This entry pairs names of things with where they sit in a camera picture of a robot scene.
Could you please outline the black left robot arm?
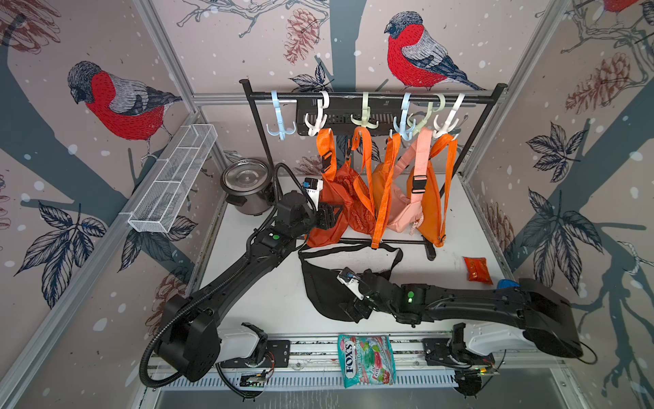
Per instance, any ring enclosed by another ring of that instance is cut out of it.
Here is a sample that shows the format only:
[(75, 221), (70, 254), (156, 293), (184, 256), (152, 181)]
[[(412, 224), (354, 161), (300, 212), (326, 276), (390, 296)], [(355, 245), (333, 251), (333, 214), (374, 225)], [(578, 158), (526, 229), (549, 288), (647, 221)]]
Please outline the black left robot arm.
[(297, 241), (316, 229), (337, 225), (342, 206), (315, 204), (296, 178), (296, 189), (282, 193), (279, 171), (293, 172), (283, 163), (272, 170), (274, 207), (245, 242), (245, 253), (211, 283), (189, 297), (174, 296), (165, 304), (158, 331), (146, 346), (139, 379), (148, 388), (161, 388), (184, 377), (203, 378), (218, 362), (235, 358), (226, 332), (219, 327), (230, 309), (259, 279), (299, 250)]

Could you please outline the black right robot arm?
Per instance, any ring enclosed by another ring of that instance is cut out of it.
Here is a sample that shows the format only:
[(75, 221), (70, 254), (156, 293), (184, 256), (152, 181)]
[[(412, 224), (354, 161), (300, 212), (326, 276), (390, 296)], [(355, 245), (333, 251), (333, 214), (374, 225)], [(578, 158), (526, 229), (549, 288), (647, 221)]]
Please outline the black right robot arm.
[(392, 315), (404, 325), (456, 320), (451, 347), (484, 356), (499, 349), (529, 349), (581, 360), (572, 305), (534, 279), (494, 290), (448, 289), (426, 284), (395, 285), (380, 274), (342, 270), (338, 281), (364, 311)]

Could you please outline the black sling bag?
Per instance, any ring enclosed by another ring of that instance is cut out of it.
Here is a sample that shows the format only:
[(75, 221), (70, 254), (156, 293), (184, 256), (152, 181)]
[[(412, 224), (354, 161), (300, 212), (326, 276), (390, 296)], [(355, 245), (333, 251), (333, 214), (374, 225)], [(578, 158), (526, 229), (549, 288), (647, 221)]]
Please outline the black sling bag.
[(339, 245), (330, 249), (309, 252), (305, 245), (299, 251), (301, 272), (306, 294), (316, 310), (331, 320), (354, 322), (344, 312), (344, 304), (354, 299), (354, 294), (342, 285), (337, 276), (343, 269), (327, 269), (309, 262), (310, 259), (328, 257), (338, 253), (359, 252), (365, 244)]

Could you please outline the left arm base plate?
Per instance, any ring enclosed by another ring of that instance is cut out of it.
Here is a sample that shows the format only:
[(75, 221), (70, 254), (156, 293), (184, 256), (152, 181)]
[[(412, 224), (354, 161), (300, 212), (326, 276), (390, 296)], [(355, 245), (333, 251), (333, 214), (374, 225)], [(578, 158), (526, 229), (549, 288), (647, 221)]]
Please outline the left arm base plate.
[(257, 347), (252, 356), (235, 358), (220, 363), (222, 369), (287, 368), (291, 357), (290, 340), (268, 340), (265, 347)]

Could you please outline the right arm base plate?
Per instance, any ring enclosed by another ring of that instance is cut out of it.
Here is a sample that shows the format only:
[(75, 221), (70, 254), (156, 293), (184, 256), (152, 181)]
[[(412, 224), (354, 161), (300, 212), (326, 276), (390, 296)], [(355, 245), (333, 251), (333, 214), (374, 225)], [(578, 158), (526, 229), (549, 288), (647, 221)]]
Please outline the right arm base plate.
[(493, 354), (472, 353), (462, 344), (453, 344), (449, 338), (424, 338), (422, 346), (428, 366), (470, 369), (477, 366), (495, 366), (496, 364)]

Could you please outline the bright orange sling bag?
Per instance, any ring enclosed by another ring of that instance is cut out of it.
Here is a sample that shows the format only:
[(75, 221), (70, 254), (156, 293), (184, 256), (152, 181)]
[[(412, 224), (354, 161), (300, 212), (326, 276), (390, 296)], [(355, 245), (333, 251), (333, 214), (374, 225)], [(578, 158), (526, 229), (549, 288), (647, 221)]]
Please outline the bright orange sling bag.
[[(422, 196), (422, 219), (417, 226), (417, 230), (435, 247), (442, 247), (446, 241), (446, 216), (449, 206), (449, 197), (451, 182), (454, 173), (454, 164), (456, 163), (456, 140), (452, 135), (445, 134), (441, 136), (429, 149), (429, 156), (426, 159), (426, 170), (411, 172), (413, 177), (415, 173), (425, 175), (426, 187)], [(434, 172), (431, 159), (438, 154), (447, 150), (446, 155), (446, 176), (443, 184), (444, 199), (441, 198), (440, 186)]]

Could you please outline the pink sling bag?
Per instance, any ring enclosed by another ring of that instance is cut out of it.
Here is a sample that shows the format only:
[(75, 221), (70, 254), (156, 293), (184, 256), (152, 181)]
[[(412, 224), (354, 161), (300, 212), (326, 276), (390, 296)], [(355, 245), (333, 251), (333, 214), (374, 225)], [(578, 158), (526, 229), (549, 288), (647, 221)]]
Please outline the pink sling bag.
[[(404, 232), (408, 227), (415, 229), (423, 220), (422, 197), (427, 190), (427, 164), (431, 149), (432, 131), (422, 129), (415, 142), (405, 151), (393, 167), (393, 181), (391, 184), (390, 221), (387, 228), (397, 233)], [(413, 176), (409, 179), (411, 186), (404, 195), (394, 184), (395, 179), (405, 169), (414, 164)]]

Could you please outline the dark orange backpack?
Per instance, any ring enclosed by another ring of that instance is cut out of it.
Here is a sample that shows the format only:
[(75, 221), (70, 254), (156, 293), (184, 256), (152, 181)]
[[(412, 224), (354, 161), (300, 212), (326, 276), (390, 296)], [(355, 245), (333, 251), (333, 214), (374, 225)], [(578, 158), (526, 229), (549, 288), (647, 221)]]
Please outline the dark orange backpack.
[[(365, 182), (359, 172), (354, 169), (354, 151), (362, 148), (361, 170), (366, 174)], [(369, 188), (372, 182), (372, 137), (368, 129), (356, 127), (354, 135), (346, 151), (347, 158), (344, 164), (345, 180), (342, 183), (349, 195), (347, 201), (347, 221), (350, 228), (359, 232), (373, 235), (376, 226), (376, 209), (373, 193)]]

